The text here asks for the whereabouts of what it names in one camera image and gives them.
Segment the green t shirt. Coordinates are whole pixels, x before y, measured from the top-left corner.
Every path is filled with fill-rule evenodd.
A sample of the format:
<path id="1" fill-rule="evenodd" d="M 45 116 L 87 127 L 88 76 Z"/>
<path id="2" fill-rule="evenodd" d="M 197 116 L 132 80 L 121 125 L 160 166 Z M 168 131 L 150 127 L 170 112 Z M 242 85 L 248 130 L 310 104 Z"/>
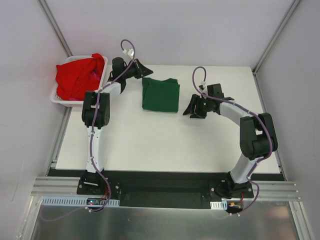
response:
<path id="1" fill-rule="evenodd" d="M 147 111 L 177 113 L 180 84 L 177 79 L 156 80 L 142 78 L 142 108 Z"/>

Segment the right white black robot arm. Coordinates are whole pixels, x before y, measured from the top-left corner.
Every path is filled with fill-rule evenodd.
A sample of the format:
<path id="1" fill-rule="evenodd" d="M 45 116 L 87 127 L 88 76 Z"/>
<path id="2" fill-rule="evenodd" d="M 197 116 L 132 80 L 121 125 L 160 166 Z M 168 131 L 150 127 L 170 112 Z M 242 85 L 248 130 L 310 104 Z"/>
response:
<path id="1" fill-rule="evenodd" d="M 258 164 L 278 148 L 273 119 L 269 113 L 245 110 L 233 98 L 225 97 L 219 83 L 208 85 L 207 93 L 207 96 L 193 94 L 183 115 L 205 119 L 207 113 L 213 112 L 239 126 L 239 160 L 225 180 L 214 187 L 221 198 L 239 198 L 252 187 L 250 179 Z"/>

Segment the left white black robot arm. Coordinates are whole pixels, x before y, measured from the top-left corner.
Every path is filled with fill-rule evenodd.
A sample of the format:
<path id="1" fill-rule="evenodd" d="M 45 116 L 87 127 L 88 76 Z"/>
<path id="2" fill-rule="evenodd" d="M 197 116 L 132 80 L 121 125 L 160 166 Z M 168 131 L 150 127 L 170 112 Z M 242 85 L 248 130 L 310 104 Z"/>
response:
<path id="1" fill-rule="evenodd" d="M 112 69 L 106 85 L 84 95 L 81 119 L 88 136 L 88 154 L 84 174 L 80 180 L 96 195 L 106 189 L 102 176 L 105 157 L 102 137 L 111 117 L 111 99 L 120 95 L 127 85 L 127 79 L 141 79 L 154 72 L 144 66 L 137 58 L 126 63 L 121 57 L 112 60 Z"/>

